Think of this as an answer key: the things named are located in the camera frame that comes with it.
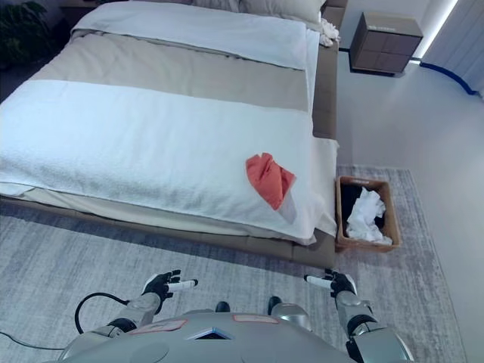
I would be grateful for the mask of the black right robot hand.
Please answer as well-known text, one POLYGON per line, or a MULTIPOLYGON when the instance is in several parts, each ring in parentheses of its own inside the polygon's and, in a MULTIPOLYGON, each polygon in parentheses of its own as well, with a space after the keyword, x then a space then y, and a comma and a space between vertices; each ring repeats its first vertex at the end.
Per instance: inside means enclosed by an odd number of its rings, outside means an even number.
POLYGON ((336 298, 343 291, 357 294, 354 280, 348 274, 343 274, 333 269, 326 268, 322 277, 305 275, 304 281, 316 287, 321 287, 330 291, 330 296, 336 298))

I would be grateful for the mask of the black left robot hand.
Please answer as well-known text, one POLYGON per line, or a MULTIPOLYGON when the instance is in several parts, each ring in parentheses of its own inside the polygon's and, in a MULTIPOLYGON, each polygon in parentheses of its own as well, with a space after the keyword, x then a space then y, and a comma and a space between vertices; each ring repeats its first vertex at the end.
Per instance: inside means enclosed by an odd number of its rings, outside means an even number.
POLYGON ((155 293, 163 302, 165 299, 172 297, 174 293, 191 289, 197 285, 197 279, 182 281, 181 271, 176 269, 167 273, 153 275, 145 283, 142 295, 155 293))

